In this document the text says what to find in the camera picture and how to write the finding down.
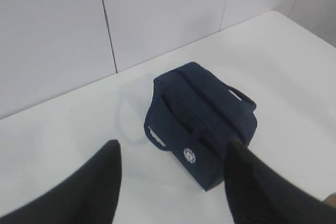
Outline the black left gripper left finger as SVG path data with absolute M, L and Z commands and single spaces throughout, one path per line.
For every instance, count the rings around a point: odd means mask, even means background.
M 121 148 L 110 140 L 71 176 L 1 223 L 112 223 L 122 179 Z

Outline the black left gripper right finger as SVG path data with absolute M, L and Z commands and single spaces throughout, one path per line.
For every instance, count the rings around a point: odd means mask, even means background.
M 228 144 L 225 192 L 234 223 L 335 223 L 335 208 L 281 177 L 240 141 Z

